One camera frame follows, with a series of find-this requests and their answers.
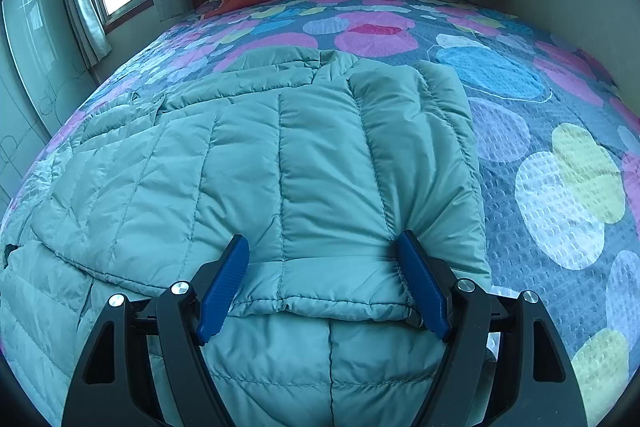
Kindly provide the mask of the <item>light green puffer jacket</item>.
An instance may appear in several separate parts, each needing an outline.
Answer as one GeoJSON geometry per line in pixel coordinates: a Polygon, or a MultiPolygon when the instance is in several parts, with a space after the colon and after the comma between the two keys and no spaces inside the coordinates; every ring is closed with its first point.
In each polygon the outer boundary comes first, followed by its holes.
{"type": "Polygon", "coordinates": [[[407,426],[444,346],[400,275],[413,231],[488,285],[456,72],[277,46],[103,105],[32,165],[2,221],[1,342],[58,425],[108,297],[155,297],[231,237],[250,265],[203,355],[240,426],[407,426]]]}

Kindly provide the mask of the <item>colourful dotted bedspread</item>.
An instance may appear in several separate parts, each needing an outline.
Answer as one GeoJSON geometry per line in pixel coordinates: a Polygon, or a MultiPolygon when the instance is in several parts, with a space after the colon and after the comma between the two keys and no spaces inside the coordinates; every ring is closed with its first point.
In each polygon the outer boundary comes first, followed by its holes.
{"type": "Polygon", "coordinates": [[[151,95],[277,46],[456,72],[480,168],[490,269],[480,286],[536,291],[596,425],[639,368],[639,121],[593,57],[513,15],[461,0],[277,0],[194,13],[120,66],[36,161],[125,93],[151,95]]]}

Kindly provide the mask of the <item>glossy white wardrobe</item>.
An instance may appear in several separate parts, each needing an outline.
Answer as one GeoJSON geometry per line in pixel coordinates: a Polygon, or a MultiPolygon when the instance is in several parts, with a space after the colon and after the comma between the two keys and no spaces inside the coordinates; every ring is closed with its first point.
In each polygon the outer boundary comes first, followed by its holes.
{"type": "Polygon", "coordinates": [[[1,1],[1,207],[96,89],[64,0],[1,1]]]}

